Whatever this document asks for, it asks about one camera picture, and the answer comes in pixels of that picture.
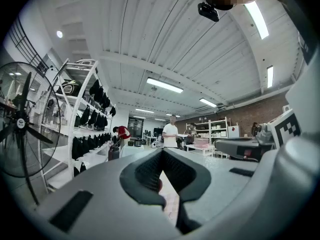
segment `black camera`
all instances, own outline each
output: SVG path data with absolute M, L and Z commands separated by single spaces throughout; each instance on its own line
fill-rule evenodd
M 205 2 L 198 4 L 198 12 L 201 16 L 204 16 L 208 18 L 209 20 L 212 20 L 214 22 L 219 21 L 219 14 L 217 10 L 211 6 L 210 4 L 207 4 Z

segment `fluorescent light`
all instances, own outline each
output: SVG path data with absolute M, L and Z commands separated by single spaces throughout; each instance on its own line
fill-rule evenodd
M 254 1 L 251 3 L 247 3 L 244 6 L 249 11 L 249 13 L 255 23 L 255 26 L 258 29 L 258 32 L 260 34 L 261 39 L 264 39 L 267 36 L 269 36 L 266 22 L 264 20 L 264 17 L 261 14 L 261 11 L 260 11 L 257 3 Z
M 172 114 L 166 114 L 167 116 L 172 116 Z M 175 115 L 177 118 L 180 118 L 181 116 L 180 115 Z
M 143 110 L 143 109 L 139 109 L 139 108 L 136 108 L 135 110 L 142 111 L 142 112 L 148 112 L 148 113 L 154 113 L 153 111 Z
M 154 78 L 151 78 L 151 77 L 148 77 L 148 79 L 146 80 L 146 82 L 148 84 L 151 84 L 151 85 L 155 85 L 155 86 L 159 86 L 159 87 L 162 87 L 162 88 L 166 88 L 170 91 L 174 91 L 176 93 L 182 93 L 184 89 L 181 89 L 181 88 L 178 88 L 178 87 L 175 87 L 171 84 L 168 84 L 168 83 L 165 83 L 165 82 L 162 82 L 162 81 L 159 81 L 159 80 L 156 80 Z
M 267 72 L 268 72 L 268 88 L 270 88 L 274 81 L 274 66 L 268 67 Z
M 200 99 L 200 101 L 203 102 L 203 103 L 205 103 L 205 104 L 207 104 L 207 105 L 209 105 L 209 106 L 211 106 L 211 107 L 214 107 L 214 108 L 217 106 L 216 104 L 213 104 L 212 102 L 207 101 L 207 100 L 204 99 L 204 98 Z
M 58 36 L 58 38 L 62 38 L 64 36 L 60 30 L 56 32 L 56 35 Z

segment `person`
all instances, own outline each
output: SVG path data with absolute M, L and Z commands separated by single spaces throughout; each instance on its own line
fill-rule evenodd
M 258 133 L 258 124 L 254 122 L 251 128 L 251 136 L 256 137 L 257 133 Z
M 177 117 L 173 114 L 170 116 L 170 123 L 168 123 L 162 131 L 163 146 L 165 148 L 177 148 L 176 136 L 178 135 L 178 128 L 175 126 Z
M 113 133 L 118 133 L 117 142 L 119 142 L 121 149 L 130 141 L 131 134 L 125 126 L 113 127 Z
M 192 145 L 195 142 L 195 136 L 197 136 L 196 124 L 192 122 L 188 130 L 184 132 L 185 135 L 188 135 L 185 140 L 186 145 Z

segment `white ceiling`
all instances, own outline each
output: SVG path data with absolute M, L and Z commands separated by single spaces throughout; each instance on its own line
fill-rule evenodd
M 47 2 L 55 8 L 71 59 L 99 59 L 108 95 L 135 115 L 143 115 L 135 111 L 139 107 L 157 118 L 195 116 L 204 107 L 201 98 L 228 105 L 261 94 L 270 65 L 277 88 L 291 81 L 300 52 L 298 31 L 276 0 L 256 1 L 269 31 L 263 40 L 243 5 L 219 11 L 215 23 L 198 14 L 201 0 Z M 148 77 L 184 91 L 154 91 Z

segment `pink box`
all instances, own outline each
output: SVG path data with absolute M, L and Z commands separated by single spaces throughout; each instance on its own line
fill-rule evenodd
M 209 147 L 208 138 L 194 138 L 194 146 L 196 148 L 205 149 Z

